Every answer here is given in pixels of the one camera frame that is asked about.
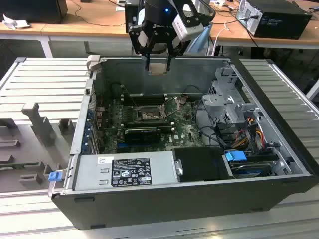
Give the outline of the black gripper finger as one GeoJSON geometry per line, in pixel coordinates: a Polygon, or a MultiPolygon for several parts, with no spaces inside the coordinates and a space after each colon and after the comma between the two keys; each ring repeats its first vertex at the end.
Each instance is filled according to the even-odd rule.
{"type": "Polygon", "coordinates": [[[144,21],[141,25],[131,25],[129,27],[129,36],[135,53],[146,58],[145,70],[148,71],[150,69],[150,55],[156,43],[156,32],[153,29],[153,24],[149,21],[144,21]],[[139,37],[142,34],[146,37],[144,45],[139,42],[139,37]]]}
{"type": "Polygon", "coordinates": [[[166,70],[170,70],[171,60],[176,56],[182,56],[187,49],[187,42],[181,41],[178,36],[167,41],[166,70]]]}

